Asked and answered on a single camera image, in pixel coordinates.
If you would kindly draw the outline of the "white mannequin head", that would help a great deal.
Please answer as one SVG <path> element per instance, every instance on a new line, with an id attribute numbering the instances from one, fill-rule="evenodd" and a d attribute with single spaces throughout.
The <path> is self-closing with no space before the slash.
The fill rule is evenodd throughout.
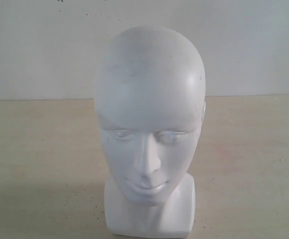
<path id="1" fill-rule="evenodd" d="M 206 108 L 199 52 L 174 30 L 130 28 L 109 43 L 94 89 L 110 171 L 107 228 L 130 237 L 186 238 L 195 214 L 188 168 Z"/>

